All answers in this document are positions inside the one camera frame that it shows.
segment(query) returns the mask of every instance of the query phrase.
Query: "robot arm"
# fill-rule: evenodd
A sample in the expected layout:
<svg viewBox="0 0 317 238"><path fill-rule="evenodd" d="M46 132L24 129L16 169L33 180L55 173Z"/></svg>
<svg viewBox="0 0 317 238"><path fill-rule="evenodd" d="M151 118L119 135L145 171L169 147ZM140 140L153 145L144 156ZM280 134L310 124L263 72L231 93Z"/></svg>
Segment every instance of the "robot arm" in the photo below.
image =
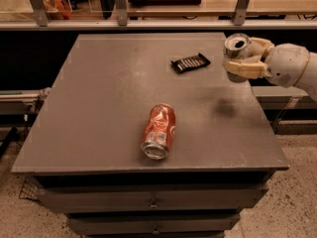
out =
<svg viewBox="0 0 317 238"><path fill-rule="evenodd" d="M246 78L265 78L271 84L294 86L317 102L317 54L293 44L274 44L244 34L230 36L225 43L224 68Z"/></svg>

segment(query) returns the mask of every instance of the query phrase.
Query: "gray tabletop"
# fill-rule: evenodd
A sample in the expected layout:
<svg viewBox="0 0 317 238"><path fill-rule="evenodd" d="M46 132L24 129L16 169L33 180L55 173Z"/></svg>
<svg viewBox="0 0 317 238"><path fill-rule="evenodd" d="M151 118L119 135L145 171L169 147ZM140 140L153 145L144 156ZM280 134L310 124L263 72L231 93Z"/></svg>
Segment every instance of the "gray tabletop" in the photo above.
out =
<svg viewBox="0 0 317 238"><path fill-rule="evenodd" d="M81 35L16 163L36 175L287 169L247 82L222 63L221 33ZM177 74L171 60L204 54L211 64ZM150 110L171 105L169 156L140 150Z"/></svg>

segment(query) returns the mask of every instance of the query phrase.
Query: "red can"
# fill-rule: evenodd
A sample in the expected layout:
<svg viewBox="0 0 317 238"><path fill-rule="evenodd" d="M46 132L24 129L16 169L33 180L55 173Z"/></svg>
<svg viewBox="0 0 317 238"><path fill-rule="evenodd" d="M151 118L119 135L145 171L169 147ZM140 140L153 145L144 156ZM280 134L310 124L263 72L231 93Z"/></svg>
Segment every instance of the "red can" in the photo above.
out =
<svg viewBox="0 0 317 238"><path fill-rule="evenodd" d="M176 117L174 110L167 104L156 105L142 138L142 151L152 159L167 157L175 133Z"/></svg>

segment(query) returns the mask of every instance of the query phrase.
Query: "dresser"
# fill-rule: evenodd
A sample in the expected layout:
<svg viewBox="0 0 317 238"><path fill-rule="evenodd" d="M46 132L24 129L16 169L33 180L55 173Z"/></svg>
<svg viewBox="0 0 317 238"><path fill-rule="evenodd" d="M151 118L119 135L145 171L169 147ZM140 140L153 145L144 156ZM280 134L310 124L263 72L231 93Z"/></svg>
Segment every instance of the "dresser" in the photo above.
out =
<svg viewBox="0 0 317 238"><path fill-rule="evenodd" d="M222 67L222 33L80 35L14 164L85 237L224 237L288 161L249 83ZM172 60L211 64L178 74ZM140 149L173 107L166 159Z"/></svg>

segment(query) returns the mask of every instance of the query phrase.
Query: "terrazzo floor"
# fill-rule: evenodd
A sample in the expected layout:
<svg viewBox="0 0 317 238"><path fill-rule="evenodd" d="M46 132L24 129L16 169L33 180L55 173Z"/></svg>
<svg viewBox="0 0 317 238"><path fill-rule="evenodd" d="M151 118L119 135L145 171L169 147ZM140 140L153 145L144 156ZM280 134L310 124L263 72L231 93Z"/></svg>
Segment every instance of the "terrazzo floor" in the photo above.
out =
<svg viewBox="0 0 317 238"><path fill-rule="evenodd" d="M273 176L268 193L242 212L226 238L317 237L317 135L277 139L290 169ZM0 160L0 237L79 238L67 228L63 215L19 198L25 178L11 174L23 142L19 144L11 143Z"/></svg>

